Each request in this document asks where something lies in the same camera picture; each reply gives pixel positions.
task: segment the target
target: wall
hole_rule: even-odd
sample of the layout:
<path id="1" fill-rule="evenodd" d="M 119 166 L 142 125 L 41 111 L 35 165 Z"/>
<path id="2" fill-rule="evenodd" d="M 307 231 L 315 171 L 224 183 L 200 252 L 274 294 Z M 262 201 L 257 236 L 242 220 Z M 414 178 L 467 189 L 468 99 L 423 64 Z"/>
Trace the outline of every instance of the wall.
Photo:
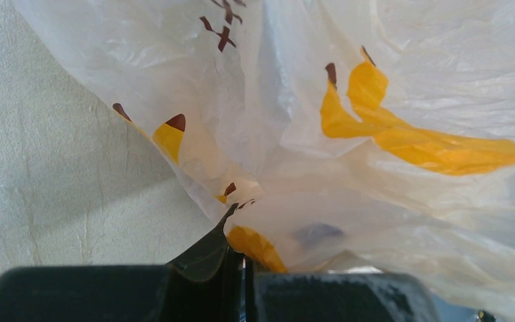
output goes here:
<path id="1" fill-rule="evenodd" d="M 0 0 L 0 273 L 162 263 L 210 228 L 151 143 Z"/>

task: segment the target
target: white plastic bag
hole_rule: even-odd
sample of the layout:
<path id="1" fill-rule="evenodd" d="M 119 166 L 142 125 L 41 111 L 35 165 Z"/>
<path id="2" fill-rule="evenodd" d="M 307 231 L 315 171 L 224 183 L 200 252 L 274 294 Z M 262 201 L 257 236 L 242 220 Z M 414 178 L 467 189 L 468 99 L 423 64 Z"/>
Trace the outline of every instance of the white plastic bag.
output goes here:
<path id="1" fill-rule="evenodd" d="M 515 321 L 515 1 L 15 2 L 238 250 Z"/>

